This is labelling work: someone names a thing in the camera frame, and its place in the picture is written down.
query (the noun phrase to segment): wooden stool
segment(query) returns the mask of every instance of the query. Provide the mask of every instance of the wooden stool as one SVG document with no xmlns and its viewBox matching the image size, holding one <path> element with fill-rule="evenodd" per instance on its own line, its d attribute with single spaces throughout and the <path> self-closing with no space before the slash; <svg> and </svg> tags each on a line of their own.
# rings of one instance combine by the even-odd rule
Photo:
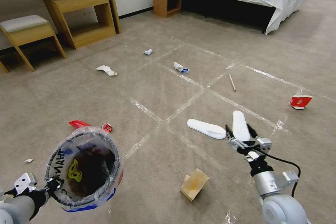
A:
<svg viewBox="0 0 336 224">
<path fill-rule="evenodd" d="M 63 58 L 67 58 L 49 22 L 40 16 L 31 15 L 3 21 L 0 23 L 0 29 L 4 32 L 31 71 L 35 71 L 35 69 L 19 48 L 19 46 L 23 44 L 53 37 L 56 49 Z M 8 72 L 8 69 L 2 63 L 0 64 L 0 67 L 5 72 Z"/>
<path fill-rule="evenodd" d="M 77 49 L 116 34 L 109 0 L 44 0 L 60 34 Z M 70 29 L 64 13 L 94 6 L 98 22 L 85 27 Z"/>
</svg>

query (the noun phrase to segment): wooden stick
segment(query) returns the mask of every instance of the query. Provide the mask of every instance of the wooden stick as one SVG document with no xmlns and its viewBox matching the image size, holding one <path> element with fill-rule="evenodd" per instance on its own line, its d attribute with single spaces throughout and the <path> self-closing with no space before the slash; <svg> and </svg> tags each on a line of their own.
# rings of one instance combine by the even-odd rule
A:
<svg viewBox="0 0 336 224">
<path fill-rule="evenodd" d="M 233 91 L 236 91 L 236 87 L 235 87 L 235 84 L 233 83 L 231 74 L 229 74 L 229 78 L 230 78 L 230 81 L 231 81 L 231 85 L 232 85 Z"/>
</svg>

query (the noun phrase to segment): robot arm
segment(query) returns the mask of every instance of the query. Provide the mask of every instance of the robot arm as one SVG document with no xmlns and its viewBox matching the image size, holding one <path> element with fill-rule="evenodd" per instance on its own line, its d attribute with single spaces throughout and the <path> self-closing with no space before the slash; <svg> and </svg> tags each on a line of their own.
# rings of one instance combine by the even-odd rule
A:
<svg viewBox="0 0 336 224">
<path fill-rule="evenodd" d="M 0 202 L 0 223 L 29 223 L 62 184 L 59 179 L 52 178 L 42 190 L 36 190 L 35 185 L 36 180 L 31 173 L 24 173 L 15 182 L 15 188 L 5 193 L 14 195 L 14 198 Z"/>
<path fill-rule="evenodd" d="M 272 142 L 269 139 L 258 136 L 255 130 L 247 124 L 253 140 L 240 141 L 234 137 L 227 125 L 225 127 L 229 139 L 228 144 L 238 153 L 244 155 L 251 167 L 250 173 L 255 181 L 265 221 L 268 224 L 310 223 L 301 204 L 293 197 L 281 193 L 291 184 L 296 186 L 299 181 L 300 170 L 299 175 L 296 175 L 293 171 L 288 171 L 276 176 L 273 168 L 265 161 L 266 156 L 272 157 L 268 154 L 272 147 Z"/>
</svg>

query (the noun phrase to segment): white stool cushion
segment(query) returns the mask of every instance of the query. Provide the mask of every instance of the white stool cushion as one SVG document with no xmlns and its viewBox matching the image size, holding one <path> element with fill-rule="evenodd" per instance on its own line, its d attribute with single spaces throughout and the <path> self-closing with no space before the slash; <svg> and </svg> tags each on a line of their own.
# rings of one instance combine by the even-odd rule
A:
<svg viewBox="0 0 336 224">
<path fill-rule="evenodd" d="M 46 19 L 40 16 L 37 16 L 37 15 L 30 15 L 26 17 L 19 17 L 16 19 L 3 21 L 0 23 L 0 25 L 7 32 L 15 32 L 15 31 L 26 29 L 26 28 L 43 25 L 46 23 L 48 23 Z"/>
</svg>

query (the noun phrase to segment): cardboard piece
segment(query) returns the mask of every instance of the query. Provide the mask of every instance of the cardboard piece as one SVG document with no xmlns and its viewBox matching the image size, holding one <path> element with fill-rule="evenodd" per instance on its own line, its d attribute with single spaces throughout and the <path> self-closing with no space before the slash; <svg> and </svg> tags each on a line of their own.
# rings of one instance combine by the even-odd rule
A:
<svg viewBox="0 0 336 224">
<path fill-rule="evenodd" d="M 186 175 L 180 191 L 187 197 L 188 200 L 193 201 L 196 195 L 203 188 L 209 177 L 196 169 L 191 175 Z"/>
</svg>

